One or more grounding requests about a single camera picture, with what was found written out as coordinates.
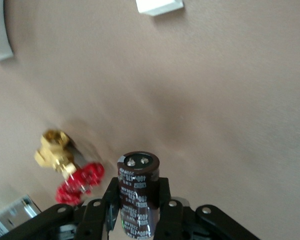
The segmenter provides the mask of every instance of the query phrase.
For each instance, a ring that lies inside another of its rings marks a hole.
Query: brass fitting
[[[67,149],[70,142],[63,131],[49,129],[42,135],[42,145],[35,152],[34,159],[41,167],[53,168],[68,179],[79,168],[74,162],[74,155]]]

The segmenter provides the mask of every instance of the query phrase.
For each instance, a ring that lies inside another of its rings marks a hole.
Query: capacitor
[[[121,223],[134,239],[155,234],[159,221],[159,165],[152,153],[134,151],[117,162]]]

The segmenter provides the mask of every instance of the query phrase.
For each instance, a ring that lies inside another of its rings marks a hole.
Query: brass valve
[[[44,168],[53,168],[67,179],[79,166],[67,146],[70,138],[61,130],[49,129],[41,137],[41,148],[34,155],[37,163]]]

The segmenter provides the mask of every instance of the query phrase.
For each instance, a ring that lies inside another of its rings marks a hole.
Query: electrolytic capacitor
[[[159,159],[152,153],[135,151],[117,162],[121,222],[134,239],[155,234],[159,221]]]

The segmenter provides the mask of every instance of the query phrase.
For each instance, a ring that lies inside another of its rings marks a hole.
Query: valve
[[[43,168],[53,168],[61,173],[65,181],[57,188],[55,199],[58,203],[77,205],[82,194],[90,194],[105,174],[101,163],[90,162],[83,167],[75,163],[75,155],[81,153],[73,141],[61,130],[49,129],[41,137],[41,148],[34,155]]]

